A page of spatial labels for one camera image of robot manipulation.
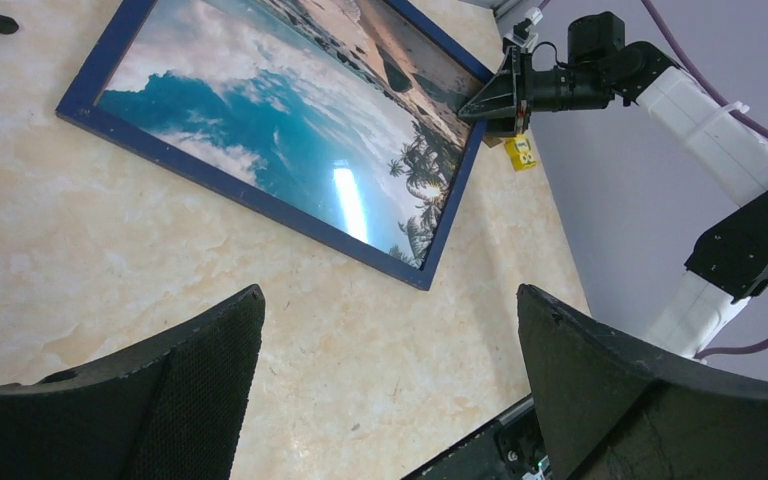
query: wall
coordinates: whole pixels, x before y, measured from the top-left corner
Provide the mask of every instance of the wall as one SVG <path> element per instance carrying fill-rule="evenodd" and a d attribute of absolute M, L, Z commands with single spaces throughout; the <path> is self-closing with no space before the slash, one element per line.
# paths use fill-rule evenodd
<path fill-rule="evenodd" d="M 536 5 L 526 1 L 525 10 Z M 768 127 L 768 1 L 656 0 L 673 33 L 726 98 Z M 554 0 L 537 29 L 566 57 L 566 29 L 610 10 L 626 40 L 670 52 L 638 0 Z M 514 23 L 502 19 L 500 30 Z M 538 53 L 540 69 L 553 63 Z M 734 206 L 679 144 L 635 107 L 536 114 L 532 130 L 594 316 L 640 335 L 674 294 L 696 238 Z M 768 290 L 714 340 L 748 345 L 768 336 Z M 709 365 L 768 380 L 768 351 L 710 357 Z"/>

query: blue picture frame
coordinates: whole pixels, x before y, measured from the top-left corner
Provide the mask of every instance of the blue picture frame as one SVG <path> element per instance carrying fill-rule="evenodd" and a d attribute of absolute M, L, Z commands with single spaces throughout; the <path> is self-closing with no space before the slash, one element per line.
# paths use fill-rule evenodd
<path fill-rule="evenodd" d="M 427 249 L 424 263 L 421 268 L 408 265 L 178 148 L 170 148 L 170 145 L 163 140 L 96 105 L 107 82 L 127 53 L 156 1 L 124 0 L 122 2 L 57 106 L 57 115 L 387 275 L 420 290 L 429 290 L 458 205 L 463 197 L 467 179 L 472 171 L 486 124 L 479 122 L 472 128 L 463 151 L 461 164 L 449 185 L 449 196 L 440 215 L 433 241 Z M 432 40 L 477 81 L 483 84 L 492 77 L 490 70 L 408 0 L 382 1 Z"/>

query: yellow object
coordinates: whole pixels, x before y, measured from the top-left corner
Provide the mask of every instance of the yellow object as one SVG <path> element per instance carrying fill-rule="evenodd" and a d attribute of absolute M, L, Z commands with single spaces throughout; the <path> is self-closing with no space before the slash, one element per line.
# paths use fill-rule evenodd
<path fill-rule="evenodd" d="M 511 165 L 517 172 L 537 165 L 537 160 L 531 152 L 531 142 L 524 134 L 505 140 L 505 150 L 511 156 Z"/>

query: marble tabletop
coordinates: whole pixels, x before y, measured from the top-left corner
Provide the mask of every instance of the marble tabletop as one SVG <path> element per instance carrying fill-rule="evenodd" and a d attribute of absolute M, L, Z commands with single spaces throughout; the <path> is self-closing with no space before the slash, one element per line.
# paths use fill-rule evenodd
<path fill-rule="evenodd" d="M 0 384 L 140 341 L 252 283 L 267 317 L 232 478 L 401 477 L 529 392 L 516 288 L 586 309 L 546 176 L 482 146 L 421 292 L 59 120 L 118 6 L 0 0 Z M 492 14 L 416 5 L 488 67 Z"/>

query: framed beach photo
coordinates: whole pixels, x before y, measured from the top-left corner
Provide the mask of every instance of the framed beach photo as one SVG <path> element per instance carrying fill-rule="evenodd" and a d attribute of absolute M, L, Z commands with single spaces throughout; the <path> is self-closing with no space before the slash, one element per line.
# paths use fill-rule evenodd
<path fill-rule="evenodd" d="M 124 0 L 57 113 L 428 290 L 490 77 L 407 0 Z"/>

